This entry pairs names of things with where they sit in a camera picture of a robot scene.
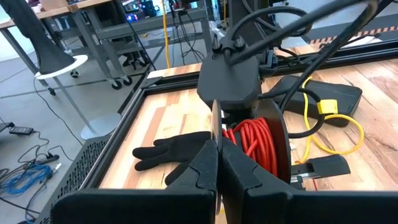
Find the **metal table leg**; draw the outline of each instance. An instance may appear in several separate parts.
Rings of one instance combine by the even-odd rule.
[[[14,38],[14,36],[10,33],[10,31],[5,29],[0,29],[1,34],[6,38],[6,40],[11,44],[12,48],[17,52],[18,56],[22,59],[22,61],[26,64],[28,69],[35,75],[39,69],[33,63],[33,61],[29,58],[29,56],[25,53],[24,49],[19,45],[18,41]],[[51,95],[55,95],[55,91],[53,88],[49,86],[49,84],[45,80],[39,80],[40,84],[48,91]]]
[[[100,22],[100,19],[98,18],[97,14],[93,9],[87,9],[86,10],[87,16],[90,19],[91,25],[93,25],[94,30],[101,30],[102,24]],[[106,54],[108,55],[113,67],[116,69],[117,73],[119,74],[120,77],[126,76],[122,70],[122,66],[120,65],[119,62],[119,57],[116,55],[115,49],[112,47],[112,45],[109,43],[109,40],[101,40],[101,43],[105,49]]]
[[[81,138],[87,140],[91,138],[105,136],[107,134],[110,134],[119,124],[121,115],[118,113],[112,113],[107,116],[99,117],[92,121],[88,121],[85,118],[84,114],[80,111],[79,107],[77,107],[76,103],[69,95],[65,87],[62,85],[58,77],[54,77],[54,80],[57,83],[57,85],[60,87],[63,94],[65,94],[65,96],[67,97],[70,104],[73,106],[73,108],[76,110],[76,112],[79,114],[81,119],[86,124],[86,126],[81,130],[80,133]]]
[[[113,79],[111,76],[111,72],[109,71],[108,66],[106,65],[106,62],[104,58],[102,57],[100,50],[98,46],[95,44],[94,38],[90,31],[88,30],[86,26],[86,22],[81,16],[80,11],[73,12],[72,13],[72,18],[76,23],[77,28],[81,32],[81,35],[83,36],[84,40],[87,43],[87,46],[90,48],[91,53],[93,54],[95,60],[98,62],[98,65],[102,72],[105,74],[106,78],[108,79]]]
[[[211,31],[210,31],[209,21],[207,19],[202,19],[200,21],[200,25],[203,34],[203,39],[206,45],[206,51],[209,52],[211,51]]]

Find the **white round base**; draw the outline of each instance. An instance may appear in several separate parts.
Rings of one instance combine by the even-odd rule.
[[[42,75],[42,74],[40,74],[40,72],[37,72],[35,74],[35,78],[38,79],[38,80],[43,80],[43,79],[46,79],[46,78],[53,78],[53,77],[62,75],[64,73],[70,72],[73,69],[79,67],[80,65],[83,65],[87,61],[88,56],[87,55],[77,55],[77,56],[74,56],[73,58],[76,59],[73,64],[71,64],[71,65],[69,65],[69,66],[67,66],[67,67],[65,67],[65,68],[63,68],[61,70],[58,70],[56,72],[53,72],[53,73],[50,73],[50,74],[46,74],[46,75]]]
[[[90,121],[90,125],[94,131],[91,131],[86,125],[83,130],[81,130],[80,136],[84,140],[105,136],[112,133],[112,131],[119,124],[120,120],[121,115],[118,113],[95,118]]]

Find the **black cable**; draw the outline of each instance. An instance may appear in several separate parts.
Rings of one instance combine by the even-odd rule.
[[[173,32],[173,38],[174,38],[174,40],[175,40],[174,25],[175,25],[175,23],[173,24],[172,32]],[[172,68],[174,68],[174,47],[175,47],[175,44],[173,44],[173,47],[172,47]]]
[[[44,147],[44,146],[46,146],[46,145],[48,145],[48,144],[50,143],[50,140],[41,137],[41,134],[42,134],[42,133],[40,133],[40,131],[34,131],[33,134],[34,134],[34,133],[38,133],[38,134],[39,134],[38,139],[39,139],[39,140],[42,140],[42,141],[45,141],[45,143],[43,143],[43,144],[41,144],[41,145],[37,144],[37,145],[32,146],[30,149],[28,149],[26,152],[24,152],[24,153],[18,158],[18,160],[17,160],[18,163],[23,163],[23,164],[25,164],[25,163],[27,163],[27,162],[32,162],[32,161],[21,161],[21,159],[24,157],[24,155],[26,155],[28,152],[30,152],[30,151],[33,150],[33,149],[36,149],[36,150],[35,150],[35,157],[37,158],[37,156],[39,156],[40,154],[42,154],[42,153],[39,154],[39,149],[40,149],[41,147]]]
[[[246,8],[246,10],[249,13],[254,13],[253,9],[248,4],[247,0],[242,0],[242,3],[243,3],[243,6]],[[295,14],[295,15],[300,16],[300,17],[302,17],[302,16],[307,14],[307,12],[305,12],[304,10],[297,9],[297,8],[294,8],[294,7],[289,7],[289,6],[280,6],[280,7],[291,8],[291,11],[286,12],[286,13]],[[256,18],[256,23],[260,24],[261,26],[263,26],[264,28],[266,28],[270,32],[276,32],[278,30],[281,30],[280,27],[273,26],[273,25],[269,24],[268,22],[264,21],[263,19],[261,19],[260,17]],[[301,35],[304,35],[307,32],[309,32],[311,30],[311,28],[312,28],[312,24],[310,26],[307,26],[305,29],[302,29],[302,30],[299,30],[297,32],[291,33],[290,36],[291,37],[300,37]]]
[[[238,31],[238,29],[245,25],[248,22],[251,22],[255,19],[257,19],[259,16],[263,15],[263,14],[276,14],[276,13],[289,13],[289,14],[296,14],[298,16],[302,16],[302,18],[304,18],[304,16],[307,16],[308,14],[303,11],[302,9],[298,9],[295,7],[290,7],[290,6],[276,6],[276,7],[268,7],[265,9],[260,9],[258,11],[255,11],[253,13],[250,13],[249,15],[245,16],[243,19],[241,19],[235,26],[233,26],[231,28],[231,30],[229,30],[229,32],[226,34],[226,37],[233,40],[235,33]],[[287,28],[289,26],[291,26],[293,23],[289,24],[288,26],[284,27],[283,29],[280,29],[276,32],[281,32],[281,31],[285,31],[287,30]],[[309,22],[307,24],[304,24],[303,26],[300,26],[298,29],[301,29],[302,27],[305,27],[305,30],[307,29],[311,29],[312,28],[312,22]],[[288,37],[291,35],[291,33],[297,31],[298,29],[289,29],[287,34],[284,37]]]
[[[65,157],[66,157],[67,159],[69,159],[70,161],[73,162],[73,159],[69,158],[69,156],[67,155],[67,153],[65,152],[65,150],[63,150],[63,147],[62,147],[61,145],[54,146],[54,147],[48,149],[48,150],[47,150],[47,153],[50,153],[51,150],[54,150],[54,149],[57,149],[57,148],[60,148],[60,149],[62,150],[63,154],[65,155]]]
[[[175,24],[175,19],[174,19],[174,17],[173,17],[173,25],[175,26],[175,29],[176,29],[176,31],[177,31],[177,39],[178,39],[178,42],[179,42],[179,44],[180,44],[180,51],[181,51],[181,57],[182,57],[182,64],[185,65],[185,57],[183,56],[183,50],[182,50],[182,43],[181,43],[181,40],[180,40],[180,34],[178,34],[178,26]]]
[[[197,28],[196,28],[195,23],[193,22],[193,20],[192,20],[192,18],[191,18],[191,16],[189,15],[188,12],[187,12],[187,16],[188,16],[190,22],[192,23],[193,32],[195,33],[195,38],[194,38],[193,44],[192,44],[192,51],[194,52],[194,54],[197,54],[197,55],[198,55],[198,57],[200,58],[201,61],[204,61],[205,56],[204,56],[199,50],[195,50],[195,49],[193,48],[193,47],[195,46],[196,41],[197,41]],[[187,38],[188,38],[188,34],[187,34],[187,31],[185,30],[185,27],[184,27],[184,26],[183,26],[183,31],[184,31],[185,35],[187,36]]]
[[[290,63],[292,63],[292,64],[300,64],[300,63],[301,63],[301,61],[300,61],[300,56],[298,56],[298,55],[297,55],[296,53],[294,53],[293,51],[288,50],[288,49],[284,49],[284,48],[282,48],[281,46],[278,46],[278,49],[279,49],[280,51],[282,51],[282,52],[285,52],[285,53],[290,54],[290,55],[293,56],[295,59],[291,59],[290,57],[285,57],[285,56],[282,56],[282,55],[276,55],[277,58],[283,59],[283,60],[285,60],[285,61],[287,61],[287,62],[290,62]]]
[[[150,59],[150,56],[149,56],[147,50],[145,49],[144,44],[142,44],[141,39],[138,37],[138,35],[137,35],[136,31],[134,30],[134,28],[132,27],[131,23],[127,20],[127,15],[126,15],[126,12],[124,12],[124,7],[123,7],[122,2],[121,1],[118,1],[118,2],[119,2],[120,8],[122,9],[121,11],[123,12],[125,21],[127,22],[127,24],[129,24],[129,27],[130,27],[132,33],[134,34],[134,37],[138,40],[139,44],[141,45],[142,50],[144,51],[145,55],[147,56],[147,58],[150,62],[150,65],[154,68],[154,70],[156,70],[154,62],[152,61],[152,59]]]
[[[278,71],[277,68],[267,68],[264,65],[259,65],[259,72],[260,73],[266,73],[268,75],[273,75],[277,71]]]
[[[285,37],[288,37],[292,32],[295,32],[296,30],[301,29],[302,27],[307,27],[311,26],[314,21],[317,21],[319,19],[322,19],[326,16],[329,16],[330,14],[333,14],[337,11],[340,11],[348,6],[352,6],[361,2],[366,2],[368,4],[368,7],[365,9],[365,11],[354,21],[351,23],[349,27],[343,31],[345,33],[344,37],[349,37],[351,38],[353,34],[356,34],[362,26],[371,18],[371,16],[376,12],[377,10],[377,0],[344,0],[344,1],[333,1],[329,4],[326,4],[322,6],[321,8],[301,17],[300,19],[292,22],[291,24],[285,26],[283,29],[278,30],[277,32],[274,32],[270,35],[267,36],[265,40],[261,40],[252,46],[248,47],[246,50],[239,54],[234,54],[232,57],[229,59],[231,64],[236,64],[239,62],[242,62],[253,55],[256,55],[258,52],[261,50],[269,47],[271,43],[274,43],[275,41],[281,40]],[[234,35],[236,31],[245,23],[253,21],[257,17],[263,15],[263,14],[270,14],[270,13],[280,13],[280,12],[285,12],[287,6],[279,6],[279,7],[270,7],[266,9],[260,9],[252,14],[247,15],[243,19],[241,19],[235,26],[231,28],[231,30],[227,33],[227,37],[231,40],[234,39]],[[342,37],[338,37],[335,40],[338,41],[343,41]]]
[[[342,6],[347,7],[363,0],[345,0],[345,1],[334,1],[330,4],[327,4],[326,7],[321,7],[319,10],[316,10],[308,16],[309,19],[320,19],[319,16],[324,14],[330,14],[330,11],[337,11],[341,9]],[[287,107],[287,103],[293,97],[294,93],[299,89],[302,83],[316,70],[318,67],[325,63],[325,61],[331,57],[342,45],[347,43],[347,41],[352,38],[355,34],[358,33],[362,26],[367,23],[367,21],[372,17],[372,15],[377,10],[377,1],[367,1],[367,8],[361,13],[361,15],[352,22],[335,40],[331,42],[331,44],[327,47],[327,49],[320,52],[319,57],[315,58],[315,60],[308,66],[308,68],[302,73],[302,75],[297,79],[297,81],[292,85],[290,91],[285,95],[284,99],[280,102],[280,110],[282,112],[285,111]],[[305,20],[304,17],[298,20],[298,24],[300,24],[300,20]]]
[[[185,29],[185,26],[184,26],[184,24],[183,24],[183,22],[181,20],[181,16],[179,16],[182,34],[183,34],[184,39],[187,42],[188,46],[190,47],[190,49],[184,53],[183,57],[187,56],[189,54],[189,52],[192,51],[193,52],[193,56],[195,57],[197,62],[199,62],[197,54],[195,52],[196,50],[193,48],[195,46],[196,42],[197,42],[197,30],[196,30],[195,24],[193,23],[193,21],[192,21],[190,15],[188,14],[188,12],[187,12],[187,16],[190,18],[190,20],[192,22],[192,25],[193,25],[194,40],[193,40],[193,44],[191,46],[191,42],[189,41],[189,36],[188,36],[187,30]]]
[[[31,209],[22,207],[22,206],[20,206],[20,205],[17,205],[17,204],[15,204],[15,203],[12,203],[12,202],[10,202],[10,201],[8,201],[8,200],[2,198],[2,197],[0,197],[0,200],[2,200],[3,202],[6,202],[6,203],[8,203],[8,204],[10,204],[10,205],[12,205],[12,206],[15,206],[15,207],[17,207],[17,208],[23,209],[23,210],[25,210],[25,211],[29,211],[29,212],[32,212],[32,213],[40,214],[40,212],[36,212],[35,210],[31,210]]]
[[[263,94],[259,95],[259,99],[263,100],[263,99],[274,98],[276,96],[284,95],[284,94],[288,93],[289,91],[290,91],[290,88],[286,89],[286,90],[270,91],[268,93],[263,93]],[[301,93],[306,93],[308,96],[311,96],[317,103],[319,103],[321,101],[321,98],[312,90],[299,88],[297,91],[299,91]],[[325,116],[326,116],[325,114],[320,114],[318,117],[318,121],[314,125],[314,127],[309,129],[308,131],[304,131],[302,133],[289,133],[288,134],[289,138],[291,138],[291,139],[305,138],[305,137],[315,134],[322,127],[323,123],[325,122]]]
[[[39,193],[41,193],[42,188],[44,187],[43,190],[45,190],[47,188],[46,183],[49,181],[49,178],[46,178],[46,180],[43,182],[43,184],[39,187],[39,189],[36,190],[36,192],[33,194],[33,196],[30,198],[30,200],[27,203],[26,206],[26,210],[25,210],[25,219],[28,220],[27,216],[30,216],[32,219],[36,219],[33,215],[31,215],[29,212],[31,212],[31,210],[29,209],[31,203],[33,202],[33,200],[36,198],[36,196],[38,196]]]
[[[200,51],[197,51],[197,50],[195,50],[195,49],[193,48],[193,47],[195,46],[196,41],[197,41],[197,37],[196,37],[196,32],[197,32],[197,30],[196,30],[196,26],[195,26],[195,24],[193,23],[193,20],[192,20],[191,16],[187,13],[187,16],[188,16],[190,22],[192,23],[193,30],[194,30],[194,33],[195,33],[195,38],[194,38],[194,40],[193,40],[193,44],[192,44],[192,45],[191,45],[191,43],[190,43],[190,41],[189,41],[189,37],[188,37],[188,34],[187,34],[187,30],[185,30],[185,26],[184,26],[184,24],[183,24],[183,22],[182,22],[181,15],[178,15],[178,16],[179,16],[180,27],[181,27],[181,30],[182,30],[182,32],[183,32],[184,39],[185,39],[185,41],[187,42],[187,44],[188,44],[188,46],[189,46],[189,48],[190,48],[187,52],[185,52],[185,53],[183,54],[183,57],[186,56],[187,54],[189,54],[190,51],[192,51],[192,52],[193,52],[193,55],[195,56],[195,58],[196,58],[196,60],[197,60],[197,62],[199,62],[198,59],[197,59],[197,56],[199,57],[199,59],[200,59],[201,61],[204,61],[205,56],[204,56]]]
[[[36,81],[36,78],[33,79],[33,86],[34,86],[34,88],[35,88],[36,94],[44,101],[44,103],[47,105],[47,107],[50,109],[50,111],[51,111],[58,119],[60,119],[60,120],[63,122],[63,124],[65,125],[65,127],[67,127],[67,129],[69,130],[70,134],[80,143],[81,146],[83,146],[83,143],[81,143],[81,141],[75,136],[75,134],[74,134],[74,133],[72,132],[72,130],[69,128],[69,126],[68,126],[68,124],[65,122],[65,120],[62,119],[53,109],[51,109],[51,107],[50,107],[49,103],[47,102],[47,100],[45,100],[45,98],[43,98],[43,96],[40,95],[40,93],[37,91],[35,81]]]

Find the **workbench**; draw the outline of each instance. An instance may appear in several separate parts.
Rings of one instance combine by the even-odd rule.
[[[298,54],[315,52],[316,46],[296,47]],[[151,72],[149,78],[181,75],[200,70],[200,64]],[[363,90],[358,109],[354,114],[364,128],[365,140],[360,150],[348,154],[351,174],[327,179],[317,179],[318,190],[397,190],[398,189],[398,60],[353,65],[316,71],[314,80],[354,85]],[[266,78],[263,92],[269,91],[281,77]],[[284,119],[291,133],[305,130],[303,116],[285,112]],[[210,109],[197,95],[196,89],[149,95],[129,128],[121,146],[99,185],[102,189],[164,189],[164,178],[177,163],[162,164],[138,172],[134,165],[139,161],[132,150],[152,146],[155,139],[169,138],[195,131],[209,131]],[[359,139],[353,124],[336,128],[324,124],[316,134],[321,142],[336,151],[351,149]],[[305,150],[306,138],[291,139],[292,162],[300,159]],[[327,156],[314,143],[309,158]],[[304,180],[307,190],[314,190],[313,182]],[[221,212],[218,222],[223,223]]]

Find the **yellow cable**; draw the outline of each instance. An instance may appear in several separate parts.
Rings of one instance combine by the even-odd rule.
[[[224,0],[224,21],[226,22],[226,2],[227,0]]]
[[[302,88],[305,88],[305,85],[307,84],[307,82],[308,82],[311,78],[312,78],[312,77],[308,77],[308,78],[303,82]],[[307,94],[305,94],[305,93],[303,93],[303,96],[304,96],[304,122],[305,122],[305,126],[306,126],[307,129],[309,130],[309,129],[311,129],[311,127],[310,127],[310,124],[309,124],[309,122],[308,122],[308,97],[307,97]],[[343,115],[343,114],[332,114],[332,115],[328,115],[328,116],[325,117],[325,120],[327,120],[327,119],[332,119],[332,118],[343,118],[343,119],[346,119],[346,120],[352,122],[353,124],[355,124],[355,126],[356,126],[356,127],[358,128],[358,130],[359,130],[359,141],[358,141],[357,145],[355,145],[354,148],[352,148],[352,149],[350,149],[350,150],[348,150],[348,151],[338,152],[338,151],[331,150],[331,149],[327,148],[326,146],[322,145],[322,144],[319,142],[319,140],[318,140],[316,137],[314,137],[314,135],[312,135],[312,136],[308,137],[308,139],[307,139],[307,144],[305,145],[305,152],[304,152],[303,157],[301,158],[301,160],[296,161],[296,164],[303,164],[303,163],[307,160],[308,155],[310,154],[310,143],[311,143],[311,140],[314,140],[315,144],[316,144],[320,149],[322,149],[322,150],[324,150],[325,152],[328,152],[328,153],[330,153],[330,154],[347,155],[347,154],[350,154],[350,153],[352,153],[352,152],[358,150],[358,149],[361,147],[361,145],[362,145],[362,143],[363,143],[363,140],[364,140],[364,131],[363,131],[362,126],[361,126],[356,120],[354,120],[353,118],[350,118],[349,116]]]
[[[164,7],[164,0],[162,0],[162,7],[163,7],[163,30],[164,30],[164,41],[165,41],[165,49],[166,49],[166,63],[167,68],[170,68],[170,59],[169,59],[169,35],[167,35],[167,12],[166,8]]]

